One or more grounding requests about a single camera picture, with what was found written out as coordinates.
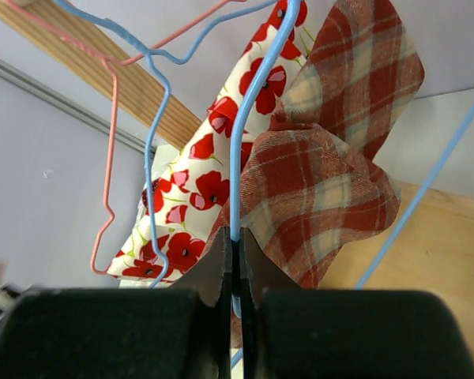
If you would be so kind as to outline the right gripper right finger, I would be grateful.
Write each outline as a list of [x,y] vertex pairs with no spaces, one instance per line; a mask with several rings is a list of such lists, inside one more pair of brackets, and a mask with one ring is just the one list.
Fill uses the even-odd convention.
[[303,289],[247,229],[239,268],[246,378],[474,378],[458,324],[432,293]]

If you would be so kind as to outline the blue wire hanger plaid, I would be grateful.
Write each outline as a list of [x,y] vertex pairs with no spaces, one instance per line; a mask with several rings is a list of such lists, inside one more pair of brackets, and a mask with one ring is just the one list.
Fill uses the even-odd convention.
[[[201,44],[202,40],[209,34],[209,32],[216,27],[218,24],[229,21],[232,19],[235,19],[237,17],[242,17],[246,16],[248,14],[251,14],[253,12],[257,12],[259,10],[262,10],[268,6],[271,6],[274,4],[276,1],[264,1],[261,4],[254,5],[254,6],[248,6],[248,7],[241,7],[242,9],[237,9],[233,12],[230,12],[226,15],[216,17],[214,21],[209,22],[209,26],[203,28],[201,34],[199,34],[198,37],[195,38],[195,41],[192,43],[191,47],[189,48],[188,52],[186,53],[186,58],[172,58],[172,57],[167,57],[165,54],[167,51],[164,49],[165,46],[172,42],[173,40],[177,39],[180,37],[183,33],[188,32],[191,30],[193,27],[196,27],[206,19],[210,18],[215,12],[218,10],[222,9],[228,4],[232,3],[245,3],[246,1],[218,1],[214,6],[209,7],[206,11],[202,12],[199,16],[196,16],[192,21],[189,21],[187,24],[181,26],[180,28],[177,28],[177,30],[174,30],[170,35],[165,35],[165,37],[161,40],[159,40],[157,43],[153,44],[151,47],[148,47],[146,50],[146,45],[145,43],[142,43],[136,36],[134,36],[131,32],[126,30],[123,26],[118,24],[117,22],[107,19],[107,18],[101,18],[97,17],[95,15],[92,15],[90,13],[87,13],[83,10],[78,9],[76,6],[72,5],[70,1],[54,1],[55,4],[59,7],[61,7],[63,10],[73,14],[76,17],[81,18],[82,20],[89,21],[94,25],[98,25],[99,27],[103,29],[107,29],[117,36],[119,36],[121,39],[125,40],[127,43],[129,43],[131,46],[135,47],[137,51],[139,51],[139,55],[132,57],[132,58],[127,58],[124,60],[120,61],[120,58],[112,58],[108,53],[104,53],[107,57],[111,59],[111,62],[109,66],[113,68],[114,66],[130,66],[134,63],[139,62],[144,58],[145,55],[145,60],[147,61],[150,71],[153,74],[156,79],[159,80],[160,84],[162,85],[163,89],[165,90],[165,94],[163,99],[160,102],[160,105],[158,107],[158,110],[156,111],[156,114],[154,116],[154,119],[152,120],[152,124],[149,128],[149,133],[148,136],[145,139],[145,147],[144,147],[144,153],[145,153],[145,178],[146,178],[146,183],[145,183],[145,188],[144,190],[146,191],[146,195],[148,194],[148,190],[151,190],[151,194],[153,195],[153,166],[155,163],[155,154],[156,154],[156,149],[159,145],[162,144],[167,144],[166,137],[161,137],[158,134],[158,128],[160,125],[160,121],[162,121],[162,117],[165,115],[166,109],[167,109],[167,101],[170,100],[171,98],[171,83],[167,79],[167,77],[161,73],[159,69],[157,69],[153,63],[153,57],[154,56],[164,56],[167,58],[168,61],[176,64],[176,65],[182,65],[187,63],[193,56],[194,52],[198,49],[199,45]],[[156,286],[159,287],[165,287],[167,286],[166,282],[160,282],[160,279],[164,279],[167,276],[167,268],[168,264],[162,260],[162,258],[166,258],[166,254],[160,253],[160,278],[159,279],[145,279],[145,282],[147,284],[143,284],[142,286],[147,286],[150,288],[154,288]]]

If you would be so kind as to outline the white red poppy skirt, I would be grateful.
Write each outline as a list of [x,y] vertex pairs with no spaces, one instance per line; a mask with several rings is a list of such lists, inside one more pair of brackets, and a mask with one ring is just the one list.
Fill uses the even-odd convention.
[[207,117],[179,154],[152,180],[155,216],[141,195],[137,221],[107,267],[119,279],[168,285],[202,257],[216,218],[229,197],[229,150],[235,117],[282,23],[287,3],[279,1],[255,32]]

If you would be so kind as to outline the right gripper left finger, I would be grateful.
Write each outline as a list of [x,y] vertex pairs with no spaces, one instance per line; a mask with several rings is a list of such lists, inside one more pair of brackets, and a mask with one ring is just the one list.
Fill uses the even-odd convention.
[[32,288],[0,320],[0,378],[228,378],[231,241],[167,288]]

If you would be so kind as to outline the red beige plaid skirt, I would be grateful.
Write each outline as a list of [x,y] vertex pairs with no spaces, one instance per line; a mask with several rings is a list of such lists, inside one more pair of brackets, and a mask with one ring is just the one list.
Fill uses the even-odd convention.
[[400,188],[374,157],[423,79],[391,2],[334,3],[240,182],[241,224],[299,286],[396,219]]

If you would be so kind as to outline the pink wire hanger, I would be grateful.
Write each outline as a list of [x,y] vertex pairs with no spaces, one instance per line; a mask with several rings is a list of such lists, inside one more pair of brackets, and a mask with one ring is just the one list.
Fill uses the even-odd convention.
[[114,210],[109,205],[109,194],[111,188],[111,174],[114,163],[114,153],[115,153],[115,134],[117,130],[117,121],[118,121],[118,100],[119,100],[119,79],[116,71],[109,66],[111,59],[107,57],[103,52],[98,51],[95,47],[88,45],[79,39],[71,36],[67,32],[62,31],[61,29],[55,27],[54,25],[48,23],[47,21],[34,16],[24,9],[27,4],[31,4],[33,1],[5,1],[5,4],[11,7],[14,11],[17,11],[19,14],[26,16],[31,21],[34,21],[41,26],[45,27],[48,31],[53,32],[61,41],[69,43],[76,47],[79,51],[86,53],[87,55],[100,60],[103,68],[111,74],[113,80],[113,92],[111,97],[111,121],[110,121],[110,132],[107,143],[107,162],[106,162],[106,171],[104,176],[104,186],[103,186],[103,206],[109,214],[107,222],[100,228],[97,232],[96,240],[94,242],[92,255],[90,258],[90,269],[92,272],[98,275],[106,275],[105,270],[99,270],[96,267],[96,258],[100,248],[101,239],[103,233],[110,227],[112,222],[115,219]]

